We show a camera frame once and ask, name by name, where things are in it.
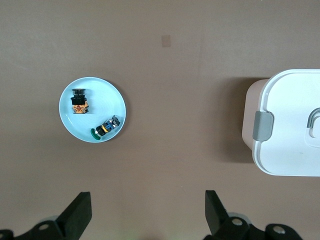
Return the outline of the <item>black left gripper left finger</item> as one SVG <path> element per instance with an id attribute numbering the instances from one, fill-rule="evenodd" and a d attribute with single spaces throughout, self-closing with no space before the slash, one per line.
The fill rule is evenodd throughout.
<path id="1" fill-rule="evenodd" d="M 0 240 L 79 240 L 91 219 L 91 193 L 81 192 L 55 220 L 42 221 L 19 236 L 0 229 Z"/>

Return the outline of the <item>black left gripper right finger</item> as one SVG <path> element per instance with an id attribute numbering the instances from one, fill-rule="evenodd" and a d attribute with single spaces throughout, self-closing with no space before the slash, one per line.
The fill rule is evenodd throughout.
<path id="1" fill-rule="evenodd" d="M 303 240 L 288 225 L 271 223 L 261 230 L 244 214 L 227 212 L 214 190 L 205 191 L 205 218 L 211 234 L 203 240 Z"/>

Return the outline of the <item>orange and black push-button switch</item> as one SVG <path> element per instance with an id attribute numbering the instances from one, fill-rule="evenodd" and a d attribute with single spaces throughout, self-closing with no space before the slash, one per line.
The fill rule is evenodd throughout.
<path id="1" fill-rule="evenodd" d="M 85 88 L 73 88 L 73 97 L 70 98 L 74 114 L 86 114 L 89 112 L 89 104 L 86 98 Z"/>

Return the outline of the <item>white lunch box grey latches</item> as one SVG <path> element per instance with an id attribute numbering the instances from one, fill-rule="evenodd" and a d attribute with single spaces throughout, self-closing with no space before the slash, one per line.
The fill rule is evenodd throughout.
<path id="1" fill-rule="evenodd" d="M 242 139 L 274 176 L 320 177 L 320 69 L 291 69 L 253 83 Z"/>

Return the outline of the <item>light blue round plate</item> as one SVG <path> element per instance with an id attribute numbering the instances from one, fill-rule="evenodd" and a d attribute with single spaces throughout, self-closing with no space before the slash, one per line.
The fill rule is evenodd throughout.
<path id="1" fill-rule="evenodd" d="M 85 90 L 87 113 L 74 113 L 71 100 L 74 97 L 73 89 Z M 63 90 L 59 100 L 59 115 L 64 127 L 77 139 L 88 143 L 103 143 L 120 133 L 126 121 L 127 109 L 123 96 L 113 84 L 88 76 L 74 80 Z M 119 126 L 100 139 L 95 139 L 91 134 L 92 129 L 113 116 L 119 120 Z"/>

